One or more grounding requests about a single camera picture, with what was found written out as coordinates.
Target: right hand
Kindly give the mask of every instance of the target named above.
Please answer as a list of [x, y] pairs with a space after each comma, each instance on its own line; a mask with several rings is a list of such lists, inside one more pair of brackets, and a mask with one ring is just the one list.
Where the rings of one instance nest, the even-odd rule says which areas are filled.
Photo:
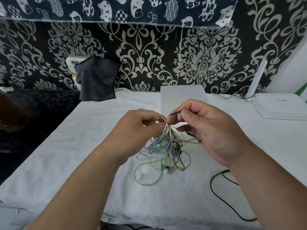
[[237, 122], [224, 111], [199, 100], [189, 99], [167, 118], [168, 124], [186, 122], [177, 128], [197, 135], [205, 150], [219, 164], [228, 168], [257, 146], [245, 135]]

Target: dark gray cloth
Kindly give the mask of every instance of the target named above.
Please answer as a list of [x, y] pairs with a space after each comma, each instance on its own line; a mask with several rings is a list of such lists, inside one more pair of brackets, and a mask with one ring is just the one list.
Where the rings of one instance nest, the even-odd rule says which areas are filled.
[[115, 98], [113, 83], [119, 63], [92, 56], [76, 65], [76, 80], [81, 84], [81, 101], [104, 101]]

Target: white bed sheet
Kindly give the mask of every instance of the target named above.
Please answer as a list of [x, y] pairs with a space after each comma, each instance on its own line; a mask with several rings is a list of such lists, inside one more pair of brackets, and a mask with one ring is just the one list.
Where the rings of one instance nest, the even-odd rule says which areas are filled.
[[[307, 121], [263, 119], [252, 103], [208, 95], [211, 104], [232, 115], [247, 133], [277, 162], [307, 185]], [[0, 200], [40, 213], [69, 175], [108, 135], [130, 109], [160, 112], [160, 94], [116, 91], [116, 99], [81, 102], [59, 127], [0, 186]], [[166, 229], [234, 229], [259, 227], [242, 221], [215, 197], [211, 177], [225, 168], [217, 164], [201, 145], [186, 145], [191, 166], [174, 170], [153, 186], [141, 186], [133, 177], [140, 161], [131, 157], [116, 174], [102, 220], [140, 223]], [[144, 167], [146, 183], [157, 171]], [[213, 182], [216, 193], [243, 217], [254, 215], [240, 188], [223, 177]]]

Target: white wall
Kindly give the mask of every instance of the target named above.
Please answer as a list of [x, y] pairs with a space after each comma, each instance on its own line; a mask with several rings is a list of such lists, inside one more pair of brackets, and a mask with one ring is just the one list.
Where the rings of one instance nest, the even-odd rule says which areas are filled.
[[278, 71], [266, 91], [295, 93], [307, 82], [307, 35], [295, 48], [285, 65]]

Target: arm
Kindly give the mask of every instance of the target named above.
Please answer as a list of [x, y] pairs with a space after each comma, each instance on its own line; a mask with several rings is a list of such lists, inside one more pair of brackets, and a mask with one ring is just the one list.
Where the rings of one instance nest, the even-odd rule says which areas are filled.
[[236, 121], [220, 109], [188, 100], [167, 123], [186, 122], [178, 131], [189, 131], [202, 141], [218, 163], [228, 167], [264, 229], [307, 227], [307, 188], [258, 148]]
[[158, 117], [165, 119], [154, 111], [128, 111], [28, 229], [96, 230], [119, 166], [164, 129], [165, 123], [155, 123]]

